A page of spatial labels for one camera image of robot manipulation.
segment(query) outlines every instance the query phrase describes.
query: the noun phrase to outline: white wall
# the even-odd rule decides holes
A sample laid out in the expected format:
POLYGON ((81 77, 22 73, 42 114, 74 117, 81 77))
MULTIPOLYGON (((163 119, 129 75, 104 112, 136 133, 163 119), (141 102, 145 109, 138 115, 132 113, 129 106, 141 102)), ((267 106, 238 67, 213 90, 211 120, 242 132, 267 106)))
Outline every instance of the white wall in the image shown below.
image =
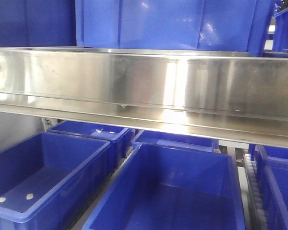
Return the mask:
POLYGON ((39 117, 0 113, 0 150, 41 131, 39 117))

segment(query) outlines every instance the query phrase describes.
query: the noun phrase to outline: metal frame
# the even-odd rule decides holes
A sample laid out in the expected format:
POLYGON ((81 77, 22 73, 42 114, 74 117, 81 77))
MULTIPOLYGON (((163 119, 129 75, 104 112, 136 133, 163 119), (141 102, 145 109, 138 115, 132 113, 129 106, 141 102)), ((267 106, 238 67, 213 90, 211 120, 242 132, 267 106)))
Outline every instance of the metal frame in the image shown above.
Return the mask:
POLYGON ((288 147, 288 58, 0 48, 0 111, 288 147))

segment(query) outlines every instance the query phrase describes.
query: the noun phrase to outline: blue plastic bin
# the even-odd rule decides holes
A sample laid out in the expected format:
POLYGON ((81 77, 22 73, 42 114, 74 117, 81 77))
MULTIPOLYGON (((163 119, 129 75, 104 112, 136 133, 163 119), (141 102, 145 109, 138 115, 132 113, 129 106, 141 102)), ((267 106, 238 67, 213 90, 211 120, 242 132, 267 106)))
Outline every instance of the blue plastic bin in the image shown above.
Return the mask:
POLYGON ((256 179, 261 183, 264 174, 264 166, 278 166, 288 168, 288 149, 257 145, 258 151, 255 151, 255 161, 257 174, 256 179))
POLYGON ((76 0, 78 45, 264 50, 275 0, 76 0))
POLYGON ((140 144, 83 230, 244 230, 232 158, 140 144))
POLYGON ((288 230, 288 169, 266 165, 262 187, 268 229, 288 230))
POLYGON ((219 148, 219 141, 209 138, 192 137, 180 134, 171 134, 141 130, 131 141, 136 147, 139 143, 148 143, 168 147, 179 147, 206 152, 213 152, 219 148))
POLYGON ((288 8, 275 14, 275 18, 273 50, 288 53, 288 8))
POLYGON ((107 175, 108 141, 41 133, 0 153, 0 230, 62 230, 107 175))
POLYGON ((75 46, 74 1, 0 0, 0 46, 75 46))
POLYGON ((61 122, 48 131, 110 141, 111 147, 108 152, 108 171, 110 173, 114 172, 123 158, 126 157, 126 151, 132 138, 130 128, 76 121, 61 122))

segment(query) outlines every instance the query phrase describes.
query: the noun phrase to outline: metal rail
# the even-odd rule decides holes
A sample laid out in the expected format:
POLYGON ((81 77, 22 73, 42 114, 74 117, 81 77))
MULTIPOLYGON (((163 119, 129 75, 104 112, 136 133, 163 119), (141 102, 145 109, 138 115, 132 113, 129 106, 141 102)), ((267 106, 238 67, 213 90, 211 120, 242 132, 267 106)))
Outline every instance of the metal rail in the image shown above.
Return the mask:
POLYGON ((2 48, 0 111, 288 147, 288 58, 2 48))

